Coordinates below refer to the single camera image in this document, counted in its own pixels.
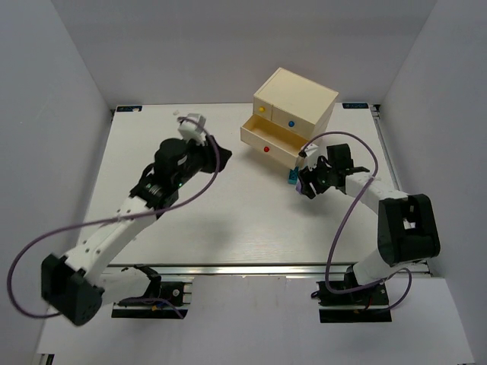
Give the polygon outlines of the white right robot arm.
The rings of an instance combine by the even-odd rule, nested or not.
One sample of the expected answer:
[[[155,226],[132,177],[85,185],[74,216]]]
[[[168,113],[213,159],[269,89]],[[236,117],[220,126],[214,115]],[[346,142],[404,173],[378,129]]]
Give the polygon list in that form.
[[[431,200],[394,189],[365,167],[357,167],[347,144],[305,147],[299,153],[304,166],[298,172],[298,191],[310,199],[329,188],[352,197],[377,215],[377,247],[365,259],[350,266],[340,289],[333,294],[351,294],[375,287],[412,263],[434,258],[441,251]]]

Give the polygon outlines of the cream wooden drawer cabinet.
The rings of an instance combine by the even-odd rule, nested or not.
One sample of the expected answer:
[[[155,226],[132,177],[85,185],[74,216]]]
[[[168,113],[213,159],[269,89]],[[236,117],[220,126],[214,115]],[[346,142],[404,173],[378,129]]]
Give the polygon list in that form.
[[[281,165],[301,164],[300,149],[325,132],[339,92],[278,68],[253,95],[240,140]]]

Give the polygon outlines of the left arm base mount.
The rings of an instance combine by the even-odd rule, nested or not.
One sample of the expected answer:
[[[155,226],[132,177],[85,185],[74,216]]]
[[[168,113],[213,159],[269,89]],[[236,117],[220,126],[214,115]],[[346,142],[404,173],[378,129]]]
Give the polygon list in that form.
[[[113,305],[114,319],[184,319],[190,304],[187,281],[166,280],[147,265],[132,266],[149,280],[145,292],[133,300],[124,299]]]

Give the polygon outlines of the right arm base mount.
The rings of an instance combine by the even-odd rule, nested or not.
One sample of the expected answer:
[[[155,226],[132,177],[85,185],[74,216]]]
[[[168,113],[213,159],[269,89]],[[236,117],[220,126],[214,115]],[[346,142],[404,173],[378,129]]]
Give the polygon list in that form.
[[[317,282],[310,298],[318,301],[320,322],[325,324],[392,322],[384,284],[350,294],[333,294],[325,281]]]

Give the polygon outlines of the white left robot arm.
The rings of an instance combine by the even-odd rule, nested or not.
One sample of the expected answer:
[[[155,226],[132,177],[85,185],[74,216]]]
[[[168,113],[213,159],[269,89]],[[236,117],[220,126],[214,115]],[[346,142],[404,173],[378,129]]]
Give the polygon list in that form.
[[[105,268],[144,229],[179,198],[179,189],[197,173],[220,173],[232,156],[213,136],[198,145],[194,140],[169,138],[161,142],[120,217],[102,224],[84,243],[41,265],[41,294],[73,325],[89,322],[104,305],[149,305],[161,300],[161,277],[147,265],[125,267],[115,274]]]

